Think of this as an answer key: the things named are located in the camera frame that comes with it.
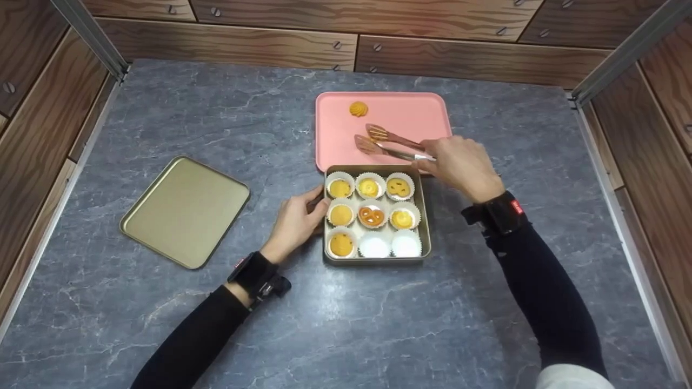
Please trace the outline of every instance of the metal frame edge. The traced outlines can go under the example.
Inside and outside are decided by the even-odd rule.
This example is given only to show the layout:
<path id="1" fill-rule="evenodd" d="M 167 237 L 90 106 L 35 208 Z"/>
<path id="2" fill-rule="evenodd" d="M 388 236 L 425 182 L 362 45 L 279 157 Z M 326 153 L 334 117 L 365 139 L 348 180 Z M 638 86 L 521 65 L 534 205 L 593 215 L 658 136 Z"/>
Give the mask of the metal frame edge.
<path id="1" fill-rule="evenodd" d="M 62 196 L 60 197 L 60 202 L 58 203 L 55 212 L 53 213 L 53 216 L 51 217 L 51 220 L 48 223 L 48 228 L 44 231 L 43 237 L 41 238 L 41 242 L 39 243 L 39 246 L 37 247 L 34 256 L 31 258 L 29 267 L 26 269 L 26 273 L 24 274 L 24 276 L 21 279 L 21 282 L 19 283 L 19 288 L 17 288 L 15 296 L 12 298 L 12 302 L 10 303 L 10 307 L 7 310 L 7 314 L 3 318 L 2 323 L 0 323 L 0 343 L 2 343 L 2 340 L 5 338 L 5 335 L 7 334 L 7 331 L 10 328 L 10 323 L 12 322 L 12 319 L 15 317 L 15 314 L 17 313 L 19 303 L 21 302 L 21 299 L 23 298 L 24 293 L 26 292 L 26 289 L 29 286 L 31 278 L 34 276 L 34 272 L 36 271 L 36 268 L 38 267 L 38 264 L 41 258 L 43 257 L 44 251 L 48 246 L 48 242 L 51 240 L 51 236 L 53 236 L 55 226 L 57 225 L 58 220 L 62 216 L 62 211 L 65 209 L 67 200 L 69 199 L 70 194 L 72 193 L 72 190 L 74 189 L 75 184 L 77 183 L 77 180 L 79 179 L 79 176 L 82 173 L 82 170 L 84 169 L 84 164 L 86 163 L 87 159 L 89 159 L 89 155 L 91 154 L 93 145 L 96 142 L 96 139 L 98 138 L 99 134 L 101 133 L 101 129 L 103 128 L 103 125 L 106 122 L 106 117 L 108 116 L 108 113 L 110 112 L 113 106 L 113 102 L 116 100 L 116 97 L 120 92 L 120 88 L 121 82 L 116 82 L 113 85 L 113 89 L 111 89 L 110 91 L 110 95 L 108 97 L 108 100 L 106 101 L 106 105 L 104 106 L 104 109 L 101 111 L 98 120 L 96 120 L 96 124 L 94 125 L 93 131 L 89 136 L 89 140 L 86 142 L 87 144 L 84 147 L 82 156 L 80 157 L 80 160 L 77 162 L 75 171 L 72 174 L 72 177 L 70 178 L 70 181 L 68 182 L 67 186 L 65 187 L 65 191 L 62 193 Z"/>
<path id="2" fill-rule="evenodd" d="M 627 263 L 632 272 L 632 278 L 635 281 L 639 296 L 644 304 L 644 309 L 646 310 L 646 315 L 651 323 L 651 328 L 653 329 L 656 341 L 661 349 L 663 358 L 668 368 L 668 373 L 671 378 L 675 381 L 684 382 L 687 388 L 690 388 L 687 377 L 685 376 L 684 368 L 682 367 L 682 362 L 680 361 L 680 356 L 675 349 L 675 344 L 671 333 L 666 325 L 665 318 L 661 311 L 661 308 L 656 301 L 656 297 L 651 289 L 651 283 L 644 270 L 644 265 L 641 263 L 641 258 L 639 252 L 636 249 L 634 239 L 632 238 L 632 233 L 630 232 L 627 223 L 625 222 L 625 216 L 622 212 L 620 203 L 615 196 L 615 191 L 610 184 L 608 174 L 606 173 L 606 167 L 601 160 L 601 156 L 596 147 L 596 142 L 591 134 L 591 129 L 589 128 L 588 121 L 584 116 L 581 107 L 574 111 L 576 120 L 579 123 L 579 129 L 584 137 L 584 142 L 586 144 L 589 157 L 596 172 L 596 176 L 603 192 L 603 197 L 605 203 L 608 206 L 608 211 L 612 222 L 614 224 L 615 230 L 617 231 L 618 238 L 620 239 L 623 252 L 627 258 Z"/>
<path id="3" fill-rule="evenodd" d="M 692 0 L 666 1 L 572 90 L 576 104 L 591 100 L 689 16 Z"/>
<path id="4" fill-rule="evenodd" d="M 108 72 L 122 82 L 129 65 L 81 0 L 51 0 L 51 3 L 106 66 Z"/>

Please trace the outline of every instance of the pink tray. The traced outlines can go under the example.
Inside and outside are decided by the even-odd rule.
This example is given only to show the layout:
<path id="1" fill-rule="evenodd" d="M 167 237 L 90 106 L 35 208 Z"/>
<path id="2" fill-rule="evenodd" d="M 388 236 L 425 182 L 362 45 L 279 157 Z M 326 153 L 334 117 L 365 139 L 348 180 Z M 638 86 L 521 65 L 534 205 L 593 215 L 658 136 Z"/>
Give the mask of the pink tray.
<path id="1" fill-rule="evenodd" d="M 354 101 L 367 104 L 367 115 L 350 114 Z M 333 165 L 407 165 L 391 156 L 365 155 L 356 149 L 353 135 L 367 136 L 365 124 L 386 128 L 419 142 L 452 135 L 444 100 L 435 93 L 324 92 L 315 101 L 315 160 L 323 172 Z M 415 152 L 387 143 L 388 147 Z"/>

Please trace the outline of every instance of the screw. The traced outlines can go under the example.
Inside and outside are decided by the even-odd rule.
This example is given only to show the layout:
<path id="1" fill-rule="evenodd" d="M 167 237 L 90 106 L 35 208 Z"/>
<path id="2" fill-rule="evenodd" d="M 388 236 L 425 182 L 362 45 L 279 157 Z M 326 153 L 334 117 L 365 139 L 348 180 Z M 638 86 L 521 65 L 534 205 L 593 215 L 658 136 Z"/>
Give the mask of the screw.
<path id="1" fill-rule="evenodd" d="M 14 92 L 17 91 L 16 88 L 15 88 L 15 86 L 12 85 L 12 83 L 9 82 L 9 81 L 3 82 L 3 84 L 2 84 L 2 89 L 4 89 L 5 92 L 7 92 L 7 93 L 9 93 L 9 94 L 13 94 Z"/>

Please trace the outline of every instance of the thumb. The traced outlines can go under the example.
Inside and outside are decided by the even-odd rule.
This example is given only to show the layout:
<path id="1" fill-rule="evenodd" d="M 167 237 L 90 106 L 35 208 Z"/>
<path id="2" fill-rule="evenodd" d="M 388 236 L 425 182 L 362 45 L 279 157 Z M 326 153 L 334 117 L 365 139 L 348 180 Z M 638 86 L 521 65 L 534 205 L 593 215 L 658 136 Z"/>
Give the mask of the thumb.
<path id="1" fill-rule="evenodd" d="M 322 218 L 327 214 L 330 202 L 331 201 L 329 199 L 320 200 L 320 202 L 315 206 L 315 209 L 307 215 L 307 221 L 313 228 L 316 227 L 320 221 L 322 221 Z"/>
<path id="2" fill-rule="evenodd" d="M 432 162 L 427 159 L 419 159 L 413 161 L 413 163 L 411 163 L 411 166 L 415 169 L 425 170 L 426 172 L 431 173 L 433 176 L 437 176 L 436 162 Z"/>

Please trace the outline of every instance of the hand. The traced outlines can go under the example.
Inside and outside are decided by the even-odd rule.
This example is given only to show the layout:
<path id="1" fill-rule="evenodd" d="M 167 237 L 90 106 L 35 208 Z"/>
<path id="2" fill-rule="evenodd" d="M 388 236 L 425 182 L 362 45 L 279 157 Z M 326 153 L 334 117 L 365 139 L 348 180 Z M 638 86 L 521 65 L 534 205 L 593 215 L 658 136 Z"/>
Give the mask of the hand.
<path id="1" fill-rule="evenodd" d="M 484 203 L 504 193 L 502 179 L 495 173 L 490 157 L 480 143 L 450 136 L 422 141 L 421 145 L 437 162 L 420 159 L 412 166 L 458 189 L 473 203 Z"/>
<path id="2" fill-rule="evenodd" d="M 323 190 L 324 187 L 319 185 L 309 192 L 293 196 L 281 203 L 271 235 L 259 250 L 267 260 L 280 263 L 315 233 L 327 214 L 331 201 L 326 198 L 320 200 L 310 213 L 307 204 Z"/>

